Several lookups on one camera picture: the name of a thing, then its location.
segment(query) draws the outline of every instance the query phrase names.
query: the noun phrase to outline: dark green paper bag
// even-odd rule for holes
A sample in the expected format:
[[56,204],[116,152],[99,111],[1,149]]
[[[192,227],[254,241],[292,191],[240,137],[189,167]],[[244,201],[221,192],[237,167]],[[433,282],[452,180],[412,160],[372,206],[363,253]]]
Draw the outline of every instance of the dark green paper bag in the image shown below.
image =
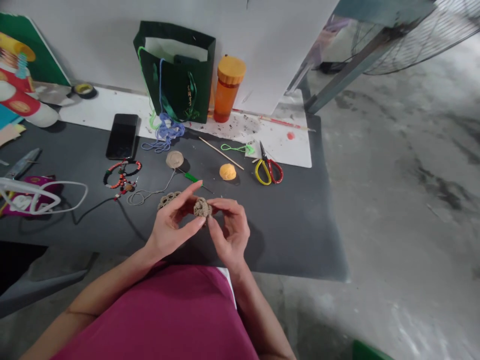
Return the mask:
[[175,121],[207,122],[215,42],[214,37],[186,27],[140,22],[133,45],[157,115],[163,106]]

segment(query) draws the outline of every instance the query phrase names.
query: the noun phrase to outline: red scissors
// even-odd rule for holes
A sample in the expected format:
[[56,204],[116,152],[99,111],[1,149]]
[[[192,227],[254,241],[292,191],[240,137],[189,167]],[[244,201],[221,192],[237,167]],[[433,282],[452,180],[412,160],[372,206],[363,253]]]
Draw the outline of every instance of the red scissors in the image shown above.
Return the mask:
[[[282,170],[280,165],[278,165],[275,161],[273,161],[273,160],[271,160],[267,157],[267,154],[265,153],[265,149],[264,149],[264,146],[262,145],[261,141],[260,141],[260,150],[261,150],[261,159],[256,163],[256,166],[255,166],[256,179],[262,185],[270,185],[271,183],[280,184],[282,182],[282,180],[284,179],[284,171]],[[266,173],[266,177],[268,178],[268,180],[266,182],[263,181],[262,178],[259,176],[260,165],[263,166],[263,169],[265,170],[265,173]],[[276,180],[274,178],[274,173],[272,171],[273,170],[272,165],[277,168],[278,173],[280,174],[278,180]]]

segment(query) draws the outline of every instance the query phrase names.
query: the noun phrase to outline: smartphone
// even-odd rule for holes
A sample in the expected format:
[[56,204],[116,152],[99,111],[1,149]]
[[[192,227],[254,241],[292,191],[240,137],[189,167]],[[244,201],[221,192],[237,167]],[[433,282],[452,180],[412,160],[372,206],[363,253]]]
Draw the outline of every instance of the smartphone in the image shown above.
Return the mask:
[[115,114],[110,139],[106,147],[106,157],[110,160],[131,159],[137,147],[138,115]]

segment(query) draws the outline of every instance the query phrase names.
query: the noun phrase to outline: gray floor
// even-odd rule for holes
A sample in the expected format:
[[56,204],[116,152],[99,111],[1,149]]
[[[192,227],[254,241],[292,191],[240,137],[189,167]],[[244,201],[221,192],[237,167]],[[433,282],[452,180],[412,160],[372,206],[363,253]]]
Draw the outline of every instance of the gray floor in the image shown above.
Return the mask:
[[[361,76],[321,111],[351,283],[255,274],[301,359],[361,339],[394,359],[480,359],[480,35],[405,71]],[[313,89],[324,81],[309,74]],[[0,321],[15,359],[89,281]]]

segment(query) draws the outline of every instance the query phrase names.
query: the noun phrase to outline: green crochet hook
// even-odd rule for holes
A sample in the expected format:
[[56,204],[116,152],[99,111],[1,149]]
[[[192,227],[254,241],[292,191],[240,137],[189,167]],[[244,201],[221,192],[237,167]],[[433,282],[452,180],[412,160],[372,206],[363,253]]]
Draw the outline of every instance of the green crochet hook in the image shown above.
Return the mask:
[[[196,183],[196,182],[198,181],[198,179],[197,179],[195,176],[193,176],[191,173],[185,172],[185,171],[182,171],[182,170],[180,170],[180,171],[181,171],[182,173],[184,173],[184,174],[185,174],[185,177],[186,177],[188,180],[190,180],[192,183]],[[210,193],[215,194],[212,190],[207,189],[203,184],[201,185],[201,187],[204,188],[205,190],[209,191]]]

